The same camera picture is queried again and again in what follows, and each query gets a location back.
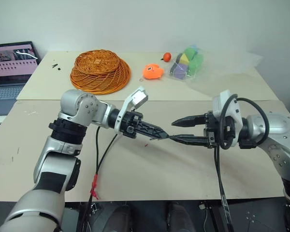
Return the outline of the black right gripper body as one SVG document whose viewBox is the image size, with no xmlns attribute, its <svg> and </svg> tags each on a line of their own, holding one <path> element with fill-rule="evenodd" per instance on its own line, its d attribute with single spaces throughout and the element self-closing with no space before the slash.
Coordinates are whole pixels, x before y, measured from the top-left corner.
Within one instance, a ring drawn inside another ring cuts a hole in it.
<svg viewBox="0 0 290 232">
<path fill-rule="evenodd" d="M 215 148 L 219 145 L 218 141 L 218 126 L 219 122 L 215 118 L 212 112 L 207 112 L 205 114 L 205 128 L 203 134 L 207 137 L 207 148 Z"/>
</svg>

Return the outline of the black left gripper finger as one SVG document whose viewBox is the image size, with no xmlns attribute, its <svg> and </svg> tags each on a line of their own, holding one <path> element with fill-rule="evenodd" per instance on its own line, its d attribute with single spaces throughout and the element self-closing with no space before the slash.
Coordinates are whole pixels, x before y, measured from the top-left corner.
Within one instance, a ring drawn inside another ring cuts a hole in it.
<svg viewBox="0 0 290 232">
<path fill-rule="evenodd" d="M 150 130 L 150 129 L 160 129 L 160 130 L 163 130 L 161 127 L 158 127 L 156 125 L 152 125 L 152 124 L 149 124 L 147 122 L 144 122 L 144 121 L 139 121 L 137 123 L 137 126 L 136 126 L 136 129 L 139 129 L 139 130 Z"/>
<path fill-rule="evenodd" d="M 162 140 L 167 139 L 168 134 L 164 130 L 150 129 L 150 130 L 135 130 L 136 133 L 149 137 L 151 140 Z"/>
</svg>

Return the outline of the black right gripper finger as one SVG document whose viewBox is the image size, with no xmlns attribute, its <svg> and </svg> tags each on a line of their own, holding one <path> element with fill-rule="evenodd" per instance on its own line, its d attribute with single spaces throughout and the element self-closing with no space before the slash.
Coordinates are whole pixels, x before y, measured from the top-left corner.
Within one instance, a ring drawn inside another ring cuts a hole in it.
<svg viewBox="0 0 290 232">
<path fill-rule="evenodd" d="M 207 137 L 195 136 L 193 134 L 171 135 L 169 136 L 169 139 L 185 145 L 208 146 Z"/>
<path fill-rule="evenodd" d="M 186 116 L 171 123 L 172 126 L 177 127 L 195 127 L 196 125 L 203 125 L 206 123 L 205 115 Z"/>
</svg>

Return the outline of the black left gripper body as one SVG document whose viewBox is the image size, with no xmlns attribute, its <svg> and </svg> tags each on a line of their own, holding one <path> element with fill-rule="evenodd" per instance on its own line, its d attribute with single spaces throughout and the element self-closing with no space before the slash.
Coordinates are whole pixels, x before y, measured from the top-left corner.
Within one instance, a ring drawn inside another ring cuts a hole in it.
<svg viewBox="0 0 290 232">
<path fill-rule="evenodd" d="M 143 119 L 143 114 L 131 111 L 126 112 L 122 118 L 121 125 L 120 125 L 120 132 L 126 137 L 135 139 L 136 133 L 140 129 L 140 122 Z"/>
</svg>

